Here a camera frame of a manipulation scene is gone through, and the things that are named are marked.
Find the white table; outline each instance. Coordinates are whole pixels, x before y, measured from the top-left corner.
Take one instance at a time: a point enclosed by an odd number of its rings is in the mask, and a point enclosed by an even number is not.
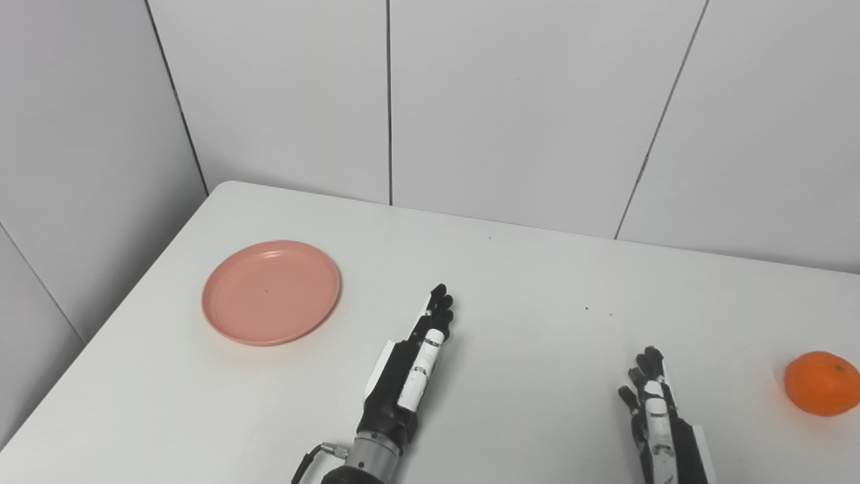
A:
[[[257,348],[207,325],[200,290],[268,239],[320,247],[343,286],[314,332]],[[641,482],[616,390],[647,344],[721,482],[860,475],[860,410],[807,415],[780,388],[805,351],[860,363],[860,276],[226,183],[0,453],[0,482],[287,483],[313,445],[351,442],[378,353],[437,282],[453,339],[401,483]],[[317,460],[306,482],[339,463]]]

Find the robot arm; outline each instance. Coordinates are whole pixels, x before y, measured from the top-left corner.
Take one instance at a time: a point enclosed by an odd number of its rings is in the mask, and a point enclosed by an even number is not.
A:
[[[389,342],[373,371],[364,413],[351,449],[323,443],[305,456],[292,484],[298,484],[319,451],[345,458],[322,484],[388,484],[397,462],[418,430],[418,408],[454,319],[444,284],[431,293],[407,339]]]
[[[716,484],[702,428],[678,416],[663,355],[649,346],[636,365],[628,372],[636,392],[621,387],[618,394],[630,409],[647,484]]]

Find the white tile wall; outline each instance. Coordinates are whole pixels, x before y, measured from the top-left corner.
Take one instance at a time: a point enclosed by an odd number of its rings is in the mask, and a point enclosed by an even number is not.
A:
[[[702,7],[392,0],[394,203],[614,236]]]
[[[203,201],[144,2],[0,6],[0,220],[89,339]]]
[[[0,449],[82,348],[0,228]]]
[[[385,0],[150,4],[210,189],[388,202]]]
[[[857,18],[711,1],[621,239],[860,271]]]

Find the tile grout line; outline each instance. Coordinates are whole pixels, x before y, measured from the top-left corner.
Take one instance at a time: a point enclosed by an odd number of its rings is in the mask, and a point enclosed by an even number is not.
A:
[[[83,336],[81,336],[81,333],[77,330],[77,328],[75,327],[75,325],[71,324],[71,320],[69,319],[69,316],[67,316],[67,315],[66,315],[65,311],[63,311],[63,308],[62,308],[62,307],[60,307],[60,305],[59,305],[59,303],[57,302],[57,300],[56,300],[56,299],[54,299],[53,294],[51,294],[51,291],[50,291],[50,290],[48,290],[48,287],[45,285],[45,282],[44,282],[44,281],[42,281],[42,278],[39,276],[39,273],[38,273],[38,272],[36,272],[36,269],[35,269],[35,268],[33,267],[33,265],[30,263],[29,259],[27,259],[27,256],[25,256],[25,255],[24,255],[24,252],[21,250],[21,247],[20,247],[20,246],[18,246],[18,244],[15,242],[15,239],[13,239],[13,238],[12,238],[12,234],[11,234],[11,233],[9,233],[9,231],[8,231],[8,230],[6,230],[6,227],[3,225],[3,223],[2,223],[2,222],[0,222],[0,232],[3,232],[3,233],[5,233],[5,234],[6,234],[6,237],[8,237],[8,238],[9,238],[9,242],[11,242],[11,243],[12,243],[12,246],[13,246],[13,247],[15,247],[15,251],[16,251],[16,252],[18,252],[18,255],[19,255],[19,256],[21,256],[21,259],[23,259],[23,260],[24,260],[24,263],[25,263],[25,264],[27,265],[27,267],[30,269],[30,272],[32,272],[32,273],[33,273],[33,276],[35,276],[36,281],[39,281],[39,285],[40,285],[40,286],[45,290],[45,293],[46,293],[46,294],[48,294],[48,297],[50,297],[50,298],[51,298],[51,302],[53,302],[53,305],[57,308],[57,310],[59,311],[59,313],[63,316],[63,319],[65,320],[66,324],[68,324],[68,325],[69,325],[69,327],[71,328],[71,330],[72,330],[73,332],[75,332],[75,336],[77,336],[77,337],[78,337],[78,339],[80,339],[80,340],[81,340],[81,343],[83,343],[83,345],[84,345],[84,346],[86,346],[86,345],[87,345],[87,341],[83,338]]]
[[[156,36],[158,52],[161,53],[164,70],[167,71],[167,78],[170,81],[170,89],[173,90],[173,98],[176,100],[176,107],[179,109],[179,116],[182,119],[182,127],[185,128],[185,136],[188,138],[188,144],[191,146],[191,155],[194,156],[194,164],[197,165],[197,173],[200,175],[200,181],[203,183],[203,191],[206,192],[206,196],[209,196],[209,185],[206,184],[206,177],[203,176],[203,167],[200,166],[200,158],[197,157],[197,149],[194,147],[194,141],[191,139],[191,130],[188,129],[188,122],[185,119],[185,111],[182,110],[182,103],[179,101],[179,93],[176,91],[176,83],[173,81],[173,72],[170,71],[170,65],[167,63],[167,55],[164,54],[164,46],[161,42],[161,35],[158,33],[158,27],[156,27],[156,18],[152,15],[150,0],[144,0],[144,4],[146,5],[146,13],[150,16],[152,33]]]
[[[693,29],[693,35],[690,37],[690,42],[687,44],[687,50],[684,52],[684,57],[681,59],[681,66],[678,68],[678,74],[675,75],[675,80],[672,83],[672,88],[669,90],[669,97],[666,98],[666,104],[663,105],[663,112],[660,113],[660,119],[657,121],[657,128],[654,130],[654,136],[651,137],[651,143],[648,145],[648,150],[645,152],[645,159],[642,161],[642,166],[639,168],[639,173],[636,175],[636,181],[633,182],[633,190],[630,191],[630,197],[627,199],[627,205],[624,206],[624,212],[621,214],[621,220],[618,222],[618,228],[615,230],[614,240],[618,240],[618,235],[621,233],[621,226],[624,225],[624,219],[627,218],[627,212],[630,210],[630,204],[633,202],[633,196],[636,194],[636,189],[639,188],[639,182],[642,180],[642,175],[645,173],[645,167],[648,166],[648,160],[651,158],[651,150],[654,148],[654,142],[657,140],[657,135],[660,133],[660,127],[663,126],[663,120],[666,119],[666,112],[669,110],[669,103],[672,102],[672,96],[675,94],[675,88],[678,87],[678,81],[681,79],[681,72],[684,71],[684,66],[687,63],[687,58],[690,57],[690,50],[693,47],[693,41],[696,40],[699,27],[702,25],[705,12],[708,10],[710,0],[705,0],[702,7],[702,13],[699,14],[696,27]]]
[[[385,0],[385,65],[388,77],[388,204],[394,205],[394,162],[391,146],[391,0]]]

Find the cable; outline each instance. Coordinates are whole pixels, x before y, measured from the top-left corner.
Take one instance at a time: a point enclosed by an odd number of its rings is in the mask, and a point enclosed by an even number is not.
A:
[[[290,481],[290,484],[299,484],[299,482],[302,480],[302,477],[304,477],[304,472],[308,470],[308,467],[310,467],[310,463],[314,462],[314,457],[316,457],[316,454],[319,454],[319,451],[322,449],[323,446],[320,444],[317,447],[314,447],[312,451],[304,455],[304,457],[302,458],[302,463],[298,465],[298,468],[296,469],[296,474],[292,476],[292,481]]]

